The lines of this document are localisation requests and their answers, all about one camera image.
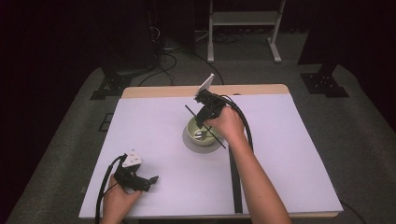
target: finger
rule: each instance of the finger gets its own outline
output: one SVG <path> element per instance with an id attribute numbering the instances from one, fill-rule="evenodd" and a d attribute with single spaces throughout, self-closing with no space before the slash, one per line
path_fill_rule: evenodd
<path id="1" fill-rule="evenodd" d="M 213 124 L 213 119 L 207 119 L 204 121 L 204 125 L 206 126 L 212 126 L 212 124 Z"/>
<path id="2" fill-rule="evenodd" d="M 128 194 L 127 198 L 129 203 L 134 203 L 137 201 L 137 199 L 139 199 L 140 196 L 142 196 L 143 191 L 142 190 L 137 190 L 134 193 Z"/>
<path id="3" fill-rule="evenodd" d="M 108 179 L 108 186 L 111 187 L 111 186 L 113 186 L 115 184 L 117 184 L 117 180 L 116 180 L 116 178 L 114 178 L 114 174 L 113 174 Z"/>

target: person's left hand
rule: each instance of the person's left hand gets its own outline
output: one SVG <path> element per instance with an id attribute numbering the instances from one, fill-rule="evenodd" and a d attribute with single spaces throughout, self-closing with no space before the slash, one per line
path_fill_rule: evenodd
<path id="1" fill-rule="evenodd" d="M 111 188 L 103 199 L 103 218 L 101 224 L 121 223 L 134 203 L 142 195 L 143 191 L 134 193 L 126 192 L 119 185 L 112 175 L 108 180 L 108 187 Z"/>

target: black strip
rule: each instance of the black strip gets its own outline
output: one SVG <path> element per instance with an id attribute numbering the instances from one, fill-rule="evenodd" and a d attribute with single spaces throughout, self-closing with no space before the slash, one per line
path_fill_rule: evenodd
<path id="1" fill-rule="evenodd" d="M 106 133 L 110 126 L 111 120 L 113 119 L 114 113 L 106 113 L 105 118 L 103 119 L 102 123 L 100 124 L 98 132 Z"/>
<path id="2" fill-rule="evenodd" d="M 243 213 L 242 207 L 242 192 L 241 192 L 241 182 L 239 178 L 238 169 L 236 167 L 235 160 L 233 159 L 233 152 L 228 148 L 230 153 L 230 165 L 231 165 L 231 180 L 233 181 L 233 210 L 236 214 Z"/>

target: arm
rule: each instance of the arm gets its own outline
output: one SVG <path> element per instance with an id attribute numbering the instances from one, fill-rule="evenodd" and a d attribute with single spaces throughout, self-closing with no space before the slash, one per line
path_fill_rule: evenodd
<path id="1" fill-rule="evenodd" d="M 125 218 L 132 205 L 142 195 L 143 191 L 139 190 L 132 194 L 125 192 L 113 175 L 108 180 L 108 187 L 111 189 L 105 194 L 103 199 L 103 218 L 101 224 L 119 224 Z"/>
<path id="2" fill-rule="evenodd" d="M 253 223 L 291 223 L 284 204 L 250 149 L 236 111 L 225 106 L 217 119 L 209 119 L 205 124 L 218 130 L 233 151 Z"/>

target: metal rod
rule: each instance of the metal rod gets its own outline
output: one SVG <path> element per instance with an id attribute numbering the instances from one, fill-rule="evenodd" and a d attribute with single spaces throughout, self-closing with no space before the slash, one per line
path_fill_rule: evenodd
<path id="1" fill-rule="evenodd" d="M 188 106 L 186 106 L 186 108 L 190 111 L 190 113 L 192 113 L 192 115 L 193 115 L 195 118 L 197 117 L 197 116 L 195 115 L 195 113 L 192 112 L 192 110 L 191 110 Z M 206 125 L 204 125 L 204 127 L 206 128 L 206 130 L 207 130 L 210 134 L 212 134 L 212 136 L 221 144 L 222 147 L 227 148 L 227 147 L 225 147 L 225 146 L 220 142 L 220 140 L 219 140 L 212 132 L 210 132 L 210 129 L 211 129 L 212 127 L 208 128 L 208 127 L 206 127 Z"/>

